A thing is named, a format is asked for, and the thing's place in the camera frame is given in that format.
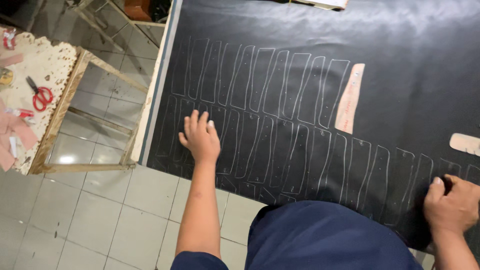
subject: fingers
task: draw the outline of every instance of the fingers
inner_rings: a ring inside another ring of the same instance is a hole
[[[208,121],[207,132],[212,138],[218,140],[218,134],[216,133],[215,125],[212,120]]]
[[[188,141],[187,138],[185,138],[185,134],[183,134],[183,132],[179,133],[179,141],[183,146],[187,147]]]
[[[198,120],[198,128],[200,130],[207,129],[207,119],[208,119],[208,112],[204,111],[202,113],[202,116],[200,117],[200,120]]]
[[[196,130],[198,124],[198,111],[193,110],[190,116],[190,131]]]
[[[437,202],[438,200],[440,200],[440,198],[444,196],[444,193],[445,193],[444,182],[439,177],[435,177],[433,179],[433,182],[430,184],[425,200],[431,200],[433,202]]]
[[[454,176],[454,175],[449,175],[449,174],[444,174],[444,178],[447,179],[447,180],[450,180],[452,182],[452,184],[457,184],[461,181],[463,181],[462,179]]]
[[[190,137],[190,117],[185,116],[185,119],[183,121],[183,130],[185,130],[185,135]]]

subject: wooden table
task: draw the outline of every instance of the wooden table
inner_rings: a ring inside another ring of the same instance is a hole
[[[22,108],[35,112],[36,124],[30,125],[30,127],[39,140],[29,150],[25,150],[21,144],[17,144],[17,159],[12,168],[27,175],[52,172],[126,170],[134,167],[135,164],[130,161],[130,155],[139,121],[130,130],[69,106],[89,63],[116,75],[139,91],[146,93],[147,88],[81,47],[75,47],[65,42],[53,43],[46,37],[36,38],[33,34],[27,32],[17,34],[15,41],[15,50],[7,50],[1,46],[0,58],[22,53],[24,60],[6,67],[14,72],[14,80],[8,88],[0,90],[0,98],[9,108]],[[51,89],[53,101],[47,105],[45,111],[38,112],[34,109],[32,104],[33,91],[26,82],[27,76],[32,77],[37,86],[45,86]],[[60,125],[68,110],[129,135],[129,140],[119,163],[45,164],[50,148],[55,142]]]

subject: metal frame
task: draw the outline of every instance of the metal frame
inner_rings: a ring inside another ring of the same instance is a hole
[[[77,47],[78,52],[78,59],[75,67],[73,68],[72,74],[69,78],[69,81],[65,87],[65,90],[60,98],[57,108],[53,114],[52,120],[48,125],[48,128],[45,132],[44,137],[42,138],[40,145],[38,147],[38,151],[32,161],[32,166],[28,171],[28,174],[39,174],[39,173],[53,173],[53,172],[92,172],[92,171],[112,171],[112,170],[127,170],[132,169],[135,167],[135,163],[130,161],[130,155],[133,150],[133,145],[135,141],[136,134],[138,132],[138,125],[140,123],[141,114],[139,114],[137,121],[135,123],[135,127],[133,129],[128,129],[123,126],[117,125],[115,123],[103,120],[96,116],[93,116],[89,113],[84,111],[78,110],[76,108],[70,107],[70,102],[73,98],[77,90],[77,86],[82,79],[85,70],[89,63],[92,63],[114,75],[116,75],[119,79],[127,82],[131,86],[137,88],[139,91],[146,93],[148,89],[139,84],[138,82],[132,80],[131,78],[127,77],[124,73],[120,72],[119,70],[115,69],[105,61],[101,60],[91,52]],[[119,163],[113,164],[51,164],[45,163],[47,160],[48,153],[50,148],[53,147],[55,142],[55,138],[57,137],[57,133],[60,130],[60,125],[65,117],[67,111],[73,112],[80,116],[83,116],[87,119],[92,121],[104,124],[108,127],[116,129],[122,133],[125,133],[129,136],[123,154],[120,158]]]
[[[137,30],[140,34],[142,34],[145,38],[147,38],[150,43],[155,46],[156,49],[159,49],[159,46],[151,37],[149,37],[138,25],[149,25],[149,26],[160,26],[160,27],[165,27],[165,24],[163,23],[154,23],[154,22],[142,22],[142,21],[134,21],[131,20],[127,14],[112,0],[106,0],[105,4],[100,6],[97,10],[95,10],[93,13],[87,11],[85,8],[92,3],[94,0],[82,0],[80,3],[78,3],[76,6],[73,7],[73,11],[75,11],[82,19],[84,19],[87,23],[89,23],[105,40],[113,44],[115,48],[117,48],[119,51],[124,51],[123,48],[116,43],[113,38],[120,33],[121,30],[123,30],[127,25],[133,26],[135,30]],[[95,13],[100,11],[102,8],[104,8],[107,4],[111,5],[115,11],[120,13],[122,17],[127,21],[126,25],[124,25],[122,28],[120,28],[113,36],[107,35],[103,29],[106,28],[107,26],[101,22],[97,17],[95,17]]]

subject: worn table surface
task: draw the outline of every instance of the worn table surface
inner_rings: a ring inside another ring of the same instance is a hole
[[[32,149],[25,150],[18,140],[18,158],[12,167],[22,174],[28,174],[77,60],[77,51],[69,43],[52,44],[46,37],[36,38],[27,32],[18,34],[15,42],[14,50],[7,50],[1,46],[0,59],[22,53],[24,60],[6,67],[13,71],[14,79],[10,86],[0,88],[0,98],[8,108],[21,108],[35,112],[36,124],[30,127],[38,137],[38,141]],[[34,109],[32,104],[34,93],[26,82],[27,76],[32,77],[38,87],[44,86],[51,89],[53,101],[47,105],[45,111],[38,112]]]

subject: paper scrap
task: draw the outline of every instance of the paper scrap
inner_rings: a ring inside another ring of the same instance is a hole
[[[0,147],[0,166],[6,172],[15,162],[15,158],[10,154],[8,150]]]
[[[450,147],[480,157],[480,138],[453,133],[450,138]]]
[[[354,64],[347,86],[336,111],[335,128],[353,134],[353,120],[360,97],[361,78],[365,64]]]
[[[17,138],[10,137],[10,151],[14,158],[17,158]]]
[[[33,133],[32,129],[20,117],[10,115],[9,126],[15,132],[17,137],[20,138],[25,150],[30,150],[38,141],[35,133]]]
[[[296,0],[298,2],[303,2],[307,4],[313,4],[314,7],[332,10],[332,9],[342,9],[344,10],[348,4],[348,0]]]

